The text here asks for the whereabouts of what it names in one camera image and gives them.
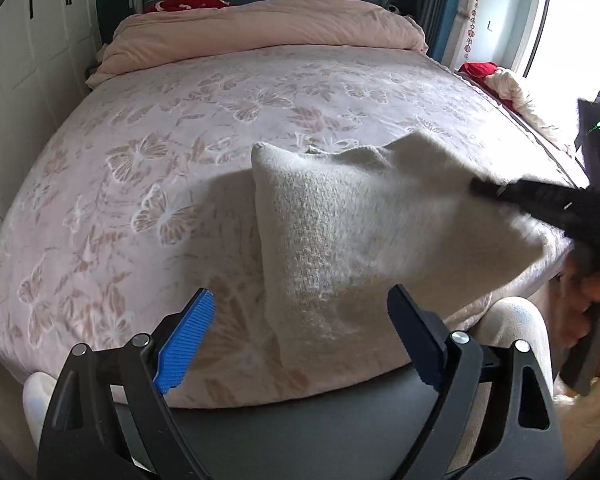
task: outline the white knit garment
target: white knit garment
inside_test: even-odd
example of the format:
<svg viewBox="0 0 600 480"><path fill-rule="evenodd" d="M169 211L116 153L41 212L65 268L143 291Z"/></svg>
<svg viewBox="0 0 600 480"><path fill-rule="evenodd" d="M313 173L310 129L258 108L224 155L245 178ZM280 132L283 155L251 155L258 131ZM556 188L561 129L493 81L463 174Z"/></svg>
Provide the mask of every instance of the white knit garment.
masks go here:
<svg viewBox="0 0 600 480"><path fill-rule="evenodd" d="M312 381L409 361L386 314L395 283L446 319L542 256L535 222L472 196L475 172L420 133L339 154L256 144L251 162L266 317Z"/></svg>

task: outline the folded comforter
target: folded comforter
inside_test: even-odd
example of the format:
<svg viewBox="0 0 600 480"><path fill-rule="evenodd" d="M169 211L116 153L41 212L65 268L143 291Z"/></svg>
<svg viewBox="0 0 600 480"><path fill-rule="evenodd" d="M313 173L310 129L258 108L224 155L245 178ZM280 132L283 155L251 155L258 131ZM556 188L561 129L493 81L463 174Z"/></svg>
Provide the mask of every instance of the folded comforter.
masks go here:
<svg viewBox="0 0 600 480"><path fill-rule="evenodd" d="M425 53L411 18L358 0L266 0L224 9L130 16L116 30L87 84L183 59L278 45L398 48Z"/></svg>

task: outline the bedspread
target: bedspread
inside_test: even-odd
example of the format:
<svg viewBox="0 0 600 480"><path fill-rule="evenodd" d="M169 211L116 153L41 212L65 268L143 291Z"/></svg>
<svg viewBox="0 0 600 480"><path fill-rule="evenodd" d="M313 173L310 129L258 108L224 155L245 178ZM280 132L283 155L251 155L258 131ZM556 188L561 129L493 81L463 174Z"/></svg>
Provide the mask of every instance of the bedspread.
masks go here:
<svg viewBox="0 0 600 480"><path fill-rule="evenodd" d="M151 332L199 286L216 319L171 406L260 404L347 384L280 361L264 317L250 150L383 145L414 129L504 178L564 182L531 134L416 52L277 46L116 77L67 119L33 167L0 233L0 359L20 380L58 376L72 345L95 350ZM560 257L447 321L474 323ZM115 392L121 399L122 393Z"/></svg>

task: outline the white pillow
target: white pillow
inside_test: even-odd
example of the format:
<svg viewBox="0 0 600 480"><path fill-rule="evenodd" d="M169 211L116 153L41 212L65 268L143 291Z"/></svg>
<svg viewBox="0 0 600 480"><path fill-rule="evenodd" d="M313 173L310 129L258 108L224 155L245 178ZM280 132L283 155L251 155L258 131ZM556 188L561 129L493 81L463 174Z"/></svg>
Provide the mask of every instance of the white pillow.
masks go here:
<svg viewBox="0 0 600 480"><path fill-rule="evenodd" d="M484 83L500 99L512 101L513 109L556 148L574 156L573 141L578 135L575 99L538 91L508 68L498 68Z"/></svg>

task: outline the floor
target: floor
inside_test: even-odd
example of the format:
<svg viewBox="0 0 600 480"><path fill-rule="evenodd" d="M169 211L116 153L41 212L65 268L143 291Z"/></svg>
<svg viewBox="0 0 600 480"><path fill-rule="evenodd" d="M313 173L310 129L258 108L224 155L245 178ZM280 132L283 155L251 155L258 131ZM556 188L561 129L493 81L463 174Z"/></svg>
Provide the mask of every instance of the floor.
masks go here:
<svg viewBox="0 0 600 480"><path fill-rule="evenodd" d="M22 409L22 385L0 364L0 439L35 478L38 452Z"/></svg>

